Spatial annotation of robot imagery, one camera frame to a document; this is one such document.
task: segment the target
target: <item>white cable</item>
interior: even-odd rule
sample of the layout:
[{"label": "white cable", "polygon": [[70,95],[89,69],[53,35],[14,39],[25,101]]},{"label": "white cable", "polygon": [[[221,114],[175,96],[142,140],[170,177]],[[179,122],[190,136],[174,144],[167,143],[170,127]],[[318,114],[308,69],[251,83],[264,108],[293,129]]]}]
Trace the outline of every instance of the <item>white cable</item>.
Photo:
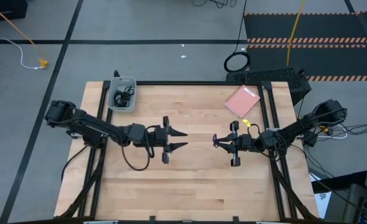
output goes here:
[{"label": "white cable", "polygon": [[42,67],[28,67],[28,66],[24,65],[24,64],[23,64],[23,50],[22,50],[22,47],[21,47],[21,46],[19,46],[19,45],[17,45],[17,44],[15,44],[14,42],[12,42],[12,41],[8,40],[7,38],[0,37],[0,39],[8,41],[9,43],[11,43],[11,44],[15,45],[16,47],[18,47],[18,48],[19,48],[19,50],[21,50],[21,65],[22,65],[23,67],[28,68],[28,69],[34,69],[34,70],[42,69]]},{"label": "white cable", "polygon": [[345,136],[343,137],[332,137],[332,136],[318,136],[318,138],[332,138],[332,139],[345,139],[346,137],[348,137],[348,134],[346,133],[347,130],[342,126],[342,125],[337,125],[338,128],[341,128],[342,130],[344,130]]}]

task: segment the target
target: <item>wooden tabletop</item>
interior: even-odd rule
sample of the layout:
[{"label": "wooden tabletop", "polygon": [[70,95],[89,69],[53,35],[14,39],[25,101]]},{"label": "wooden tabletop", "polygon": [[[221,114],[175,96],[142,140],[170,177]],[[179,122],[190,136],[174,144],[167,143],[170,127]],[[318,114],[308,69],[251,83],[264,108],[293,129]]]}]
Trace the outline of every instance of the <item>wooden tabletop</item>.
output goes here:
[{"label": "wooden tabletop", "polygon": [[[287,83],[272,83],[280,125],[295,122]],[[96,116],[102,82],[86,84],[81,109]],[[137,88],[136,112],[113,114],[117,126],[139,123],[145,126],[162,124],[169,116],[172,127],[188,134],[170,138],[170,142],[189,142],[170,155],[170,164],[161,161],[162,149],[155,148],[155,158],[142,172],[130,169],[121,154],[121,147],[108,141],[105,166],[101,181],[96,219],[98,220],[157,220],[230,221],[239,216],[241,221],[278,221],[276,198],[268,158],[257,153],[240,152],[241,166],[230,167],[231,154],[212,146],[212,136],[226,136],[229,124],[240,121],[239,133],[245,133],[245,124],[226,109],[224,101],[239,86],[169,86],[141,85]],[[256,86],[249,86],[257,93]],[[272,125],[272,116],[264,91]],[[261,105],[258,102],[245,116],[264,130]],[[258,136],[251,128],[253,138]],[[294,145],[302,147],[299,141]],[[83,141],[72,141],[69,157],[83,147]],[[135,167],[146,163],[143,148],[125,149],[128,160]],[[63,213],[83,187],[89,150],[77,157],[66,169],[55,209]],[[304,154],[294,147],[287,153],[292,188],[302,203],[316,216],[317,207],[310,183]],[[289,217],[287,195],[282,190],[285,212]],[[86,214],[89,214],[87,200]]]}]

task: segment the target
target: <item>pink book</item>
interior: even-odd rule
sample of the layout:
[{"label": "pink book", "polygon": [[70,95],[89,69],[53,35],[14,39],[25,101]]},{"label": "pink book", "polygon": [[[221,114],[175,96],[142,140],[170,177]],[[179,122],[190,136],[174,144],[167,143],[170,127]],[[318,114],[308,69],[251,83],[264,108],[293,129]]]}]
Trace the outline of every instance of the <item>pink book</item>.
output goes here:
[{"label": "pink book", "polygon": [[242,118],[258,100],[258,95],[245,85],[242,85],[225,101],[224,105],[239,118]]}]

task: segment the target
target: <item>floor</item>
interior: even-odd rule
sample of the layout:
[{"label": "floor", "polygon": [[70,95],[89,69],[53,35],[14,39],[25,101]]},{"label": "floor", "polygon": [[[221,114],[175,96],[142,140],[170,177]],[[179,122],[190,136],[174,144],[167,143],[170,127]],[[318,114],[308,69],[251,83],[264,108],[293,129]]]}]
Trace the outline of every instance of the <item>floor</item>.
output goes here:
[{"label": "floor", "polygon": [[[0,216],[44,95],[48,96],[46,90],[49,83],[55,82],[50,99],[68,100],[79,106],[85,83],[110,79],[116,69],[121,75],[134,76],[138,80],[224,80],[223,61],[235,45],[186,43],[189,43],[187,40],[236,39],[244,4],[244,1],[238,1],[233,8],[217,9],[210,2],[195,7],[190,0],[84,0],[69,36],[70,21],[81,0],[27,2],[27,16],[14,21],[16,26],[35,40],[60,41],[40,46],[47,52],[50,61],[50,67],[46,70],[23,68],[19,64],[18,49],[13,45],[0,44]],[[246,12],[296,12],[300,2],[248,0]],[[367,11],[367,0],[351,2],[356,11]],[[348,12],[348,9],[344,0],[308,0],[304,11]],[[5,22],[0,22],[0,35],[22,39]],[[71,40],[177,41],[174,44],[154,41],[148,44],[120,42],[115,45],[76,42],[63,47],[66,37]],[[241,39],[245,38],[243,28]],[[35,49],[27,44],[23,44],[22,48],[24,63],[37,66]],[[54,70],[58,58],[62,64],[60,69]],[[237,59],[231,66],[238,67],[242,63]],[[367,82],[310,84],[313,90],[305,97],[301,114],[308,113],[321,101],[334,98],[348,108],[346,124],[367,123]],[[70,141],[63,131],[50,129],[44,123],[39,126],[26,173],[17,178],[22,182],[11,207],[9,222],[53,217],[60,188],[60,172],[67,160]],[[321,142],[310,151],[333,175],[367,168],[367,134]],[[329,215],[331,213],[336,212],[328,210],[327,218],[337,218]]]}]

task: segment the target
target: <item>plastic container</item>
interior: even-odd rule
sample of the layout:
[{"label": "plastic container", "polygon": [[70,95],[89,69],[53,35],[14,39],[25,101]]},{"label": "plastic container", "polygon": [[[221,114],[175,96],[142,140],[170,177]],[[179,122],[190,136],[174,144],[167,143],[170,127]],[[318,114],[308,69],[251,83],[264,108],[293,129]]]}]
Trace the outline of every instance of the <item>plastic container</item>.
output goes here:
[{"label": "plastic container", "polygon": [[[114,106],[114,93],[116,90],[124,91],[126,87],[131,86],[134,88],[134,94],[129,99],[128,107],[115,107]],[[137,96],[136,79],[134,77],[115,77],[110,82],[108,107],[116,113],[133,113],[135,111]]]}]

